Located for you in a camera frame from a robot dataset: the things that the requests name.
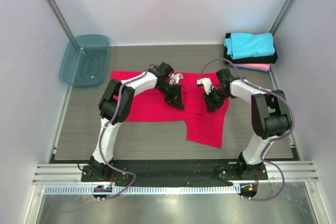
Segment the red t shirt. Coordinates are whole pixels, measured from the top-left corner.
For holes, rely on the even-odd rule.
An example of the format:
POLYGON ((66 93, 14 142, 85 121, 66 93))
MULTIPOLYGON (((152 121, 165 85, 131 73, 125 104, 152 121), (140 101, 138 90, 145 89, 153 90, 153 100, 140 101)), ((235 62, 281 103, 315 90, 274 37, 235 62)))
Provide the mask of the red t shirt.
POLYGON ((226 100, 215 112, 207 112, 203 98, 204 89, 198 87, 197 73, 183 72, 182 101, 184 110, 179 110, 164 101, 164 94, 150 89, 133 99, 127 122, 175 122, 184 121, 186 139, 196 143, 221 148, 225 115, 229 108, 226 100))

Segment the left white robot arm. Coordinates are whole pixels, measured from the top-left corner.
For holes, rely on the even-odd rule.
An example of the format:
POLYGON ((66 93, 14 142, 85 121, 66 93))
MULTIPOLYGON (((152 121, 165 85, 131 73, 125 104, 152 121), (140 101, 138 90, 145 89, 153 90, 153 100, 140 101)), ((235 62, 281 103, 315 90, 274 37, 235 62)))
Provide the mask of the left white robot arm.
POLYGON ((111 79, 100 102, 101 127, 97 146, 83 168, 83 177, 94 181, 107 181, 115 170, 112 168, 114 144, 122 123, 128 118, 134 97, 151 89, 164 94, 168 105, 182 110, 181 73, 174 73, 173 68, 163 62, 159 66, 150 65, 139 75, 126 80, 111 79))

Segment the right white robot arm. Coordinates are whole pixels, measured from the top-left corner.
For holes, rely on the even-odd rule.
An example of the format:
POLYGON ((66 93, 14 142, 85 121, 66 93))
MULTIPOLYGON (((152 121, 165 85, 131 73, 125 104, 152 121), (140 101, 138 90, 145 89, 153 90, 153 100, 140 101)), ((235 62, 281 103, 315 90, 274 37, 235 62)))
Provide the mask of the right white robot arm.
POLYGON ((199 78, 197 85, 204 88, 207 112, 219 110, 229 98, 240 98, 250 104, 253 136, 240 153, 234 168, 236 176, 247 180, 263 170, 264 157, 278 138, 292 127, 291 112, 281 90, 267 90, 246 79, 235 78, 229 69, 216 72, 219 85, 210 78, 199 78))

